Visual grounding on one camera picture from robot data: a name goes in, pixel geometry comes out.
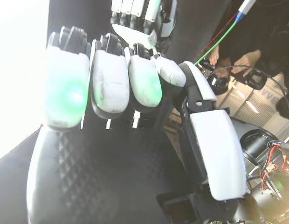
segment green cable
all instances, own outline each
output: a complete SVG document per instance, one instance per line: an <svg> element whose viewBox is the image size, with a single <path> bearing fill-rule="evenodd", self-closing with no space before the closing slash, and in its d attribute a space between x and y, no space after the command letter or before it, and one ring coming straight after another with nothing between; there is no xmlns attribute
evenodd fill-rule
<svg viewBox="0 0 289 224"><path fill-rule="evenodd" d="M220 42L228 35L228 33L234 28L237 23L234 22L230 28L224 33L224 35L194 64L197 65L202 59L204 59Z"/></svg>

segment human hand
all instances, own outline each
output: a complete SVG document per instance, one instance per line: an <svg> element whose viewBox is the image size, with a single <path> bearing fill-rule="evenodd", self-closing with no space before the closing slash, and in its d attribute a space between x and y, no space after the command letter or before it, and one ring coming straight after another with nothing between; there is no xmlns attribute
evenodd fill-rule
<svg viewBox="0 0 289 224"><path fill-rule="evenodd" d="M208 59L211 65L215 65L217 63L218 58L219 58L219 45L217 45L208 55Z"/></svg>
<svg viewBox="0 0 289 224"><path fill-rule="evenodd" d="M253 52L249 52L245 55L243 55L243 57L241 57L238 61L236 61L234 64L235 65L246 65L246 66L251 66L254 67L256 62L260 59L261 57L261 51L260 50L256 50ZM234 67L232 69L232 73L237 74L243 70L246 70L247 68L245 67ZM251 71L252 69L247 69L247 71L243 74L243 77L245 77L246 75L248 75L248 73Z"/></svg>

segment person's hand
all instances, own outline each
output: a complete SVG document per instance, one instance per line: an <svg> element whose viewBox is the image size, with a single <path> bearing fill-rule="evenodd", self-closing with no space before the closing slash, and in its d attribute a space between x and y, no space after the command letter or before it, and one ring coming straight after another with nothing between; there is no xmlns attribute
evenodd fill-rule
<svg viewBox="0 0 289 224"><path fill-rule="evenodd" d="M208 59L211 65L215 65L217 63L218 58L219 58L219 45L217 45L208 55Z"/></svg>
<svg viewBox="0 0 289 224"><path fill-rule="evenodd" d="M246 66L254 67L255 63L260 59L260 57L261 57L261 51L260 50L256 50L256 51L249 52L249 53L243 55L243 57L241 57L234 64L235 65L246 65ZM233 67L232 73L237 74L237 73L239 73L239 72L241 72L243 70L246 70L246 69L247 68L245 68L245 67ZM248 73L251 70L252 69L247 69L247 71L243 74L243 77L248 75Z"/></svg>

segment person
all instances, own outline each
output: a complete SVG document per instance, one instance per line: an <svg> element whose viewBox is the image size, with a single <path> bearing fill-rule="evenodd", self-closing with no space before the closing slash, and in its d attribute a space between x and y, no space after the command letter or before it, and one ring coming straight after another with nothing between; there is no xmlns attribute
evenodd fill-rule
<svg viewBox="0 0 289 224"><path fill-rule="evenodd" d="M208 56L215 70L230 65L254 67L260 60L287 58L289 62L289 0L279 1L274 7L255 5L234 27L229 35ZM233 67L216 72L217 77L229 78L242 73L247 76L252 69ZM289 99L289 63L283 68L284 83ZM284 97L276 104L279 114L289 119L289 109Z"/></svg>

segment textured black surface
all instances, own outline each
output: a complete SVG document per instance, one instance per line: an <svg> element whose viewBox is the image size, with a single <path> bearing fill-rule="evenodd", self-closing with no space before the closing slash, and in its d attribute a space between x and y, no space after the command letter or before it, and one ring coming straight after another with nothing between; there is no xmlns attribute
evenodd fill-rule
<svg viewBox="0 0 289 224"><path fill-rule="evenodd" d="M88 107L83 130L41 129L28 176L31 224L168 223L156 197L191 186L167 136L104 124Z"/></svg>

